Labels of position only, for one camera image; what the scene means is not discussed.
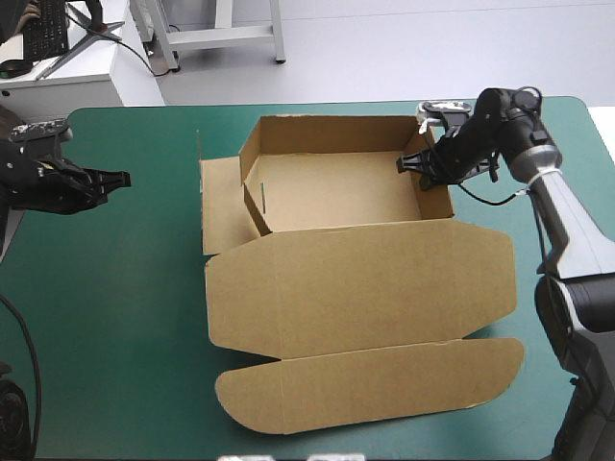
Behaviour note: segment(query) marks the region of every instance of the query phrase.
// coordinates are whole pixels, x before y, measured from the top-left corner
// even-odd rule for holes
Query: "cardboard flap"
[[[203,251],[215,255],[258,237],[243,204],[239,157],[201,160]]]
[[[455,340],[283,360],[224,373],[215,389],[240,424],[290,434],[487,402],[523,356],[516,339]]]
[[[211,342],[278,358],[462,338],[516,304],[510,239],[451,219],[272,233],[206,280]]]

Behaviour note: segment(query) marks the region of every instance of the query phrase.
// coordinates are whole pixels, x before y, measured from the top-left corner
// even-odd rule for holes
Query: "cardboard box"
[[[280,361],[223,374],[227,412],[293,433],[467,408],[516,376],[515,339],[464,340],[516,304],[509,238],[397,173],[414,117],[262,117],[202,162],[209,337]]]

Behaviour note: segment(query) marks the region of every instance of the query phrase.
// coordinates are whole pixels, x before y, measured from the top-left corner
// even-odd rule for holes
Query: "desk leg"
[[[171,45],[169,44],[167,36],[169,33],[169,24],[166,19],[164,8],[159,0],[147,0],[147,10],[152,17],[152,25],[154,26],[154,31],[156,32],[156,37],[160,43],[160,48],[162,49],[162,54],[164,55],[167,65],[170,69],[177,69],[179,65],[175,59],[173,50],[171,50]]]
[[[271,22],[273,24],[273,38],[276,44],[276,62],[286,62],[284,53],[284,39],[282,34],[282,15],[280,14],[280,0],[269,0],[271,6]]]

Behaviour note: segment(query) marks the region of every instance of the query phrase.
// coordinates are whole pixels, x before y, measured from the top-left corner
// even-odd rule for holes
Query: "black cable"
[[[478,195],[472,193],[470,190],[468,190],[467,187],[465,187],[462,184],[458,184],[459,188],[464,191],[466,194],[468,194],[470,197],[472,197],[474,200],[477,200],[479,202],[481,202],[482,204],[485,205],[489,205],[489,206],[502,206],[502,205],[506,205],[508,202],[510,202],[512,199],[516,198],[519,196],[518,192],[515,192],[514,194],[510,194],[508,197],[506,197],[503,200],[500,200],[499,202],[491,202],[490,200],[487,199],[483,199],[482,197],[479,197]]]
[[[147,62],[137,51],[135,51],[134,48],[132,48],[131,46],[127,45],[122,40],[114,38],[113,36],[108,36],[106,34],[103,34],[103,33],[100,33],[100,32],[96,32],[96,31],[88,28],[87,26],[84,26],[77,19],[75,19],[73,16],[71,16],[68,12],[66,13],[66,17],[68,17],[68,19],[70,19],[72,22],[74,22],[79,27],[84,29],[86,32],[88,32],[90,34],[94,34],[94,35],[99,36],[101,38],[104,38],[105,40],[113,41],[113,42],[117,43],[118,45],[121,45],[124,48],[130,50],[135,56],[137,56],[141,60],[141,62],[143,62],[143,64],[145,64],[145,67],[147,67],[147,70],[149,70],[150,73],[154,77],[164,77],[165,75],[168,75],[171,72],[172,69],[168,69],[166,72],[163,72],[161,74],[157,74],[156,72],[154,72],[154,69],[152,69],[152,66],[149,64],[149,62]]]
[[[37,400],[35,410],[35,424],[32,432],[32,443],[30,445],[30,452],[28,453],[28,459],[34,460],[37,453],[38,433],[40,431],[40,412],[42,403],[42,386],[40,384],[40,367],[38,366],[37,350],[35,349],[35,344],[32,341],[32,337],[30,336],[30,331],[28,331],[28,326],[26,325],[26,321],[24,320],[21,313],[1,293],[0,302],[9,310],[15,320],[19,323],[19,327],[21,328],[21,332],[23,333],[23,338],[28,345],[28,351],[30,352],[30,360],[32,361],[32,368],[34,370]]]

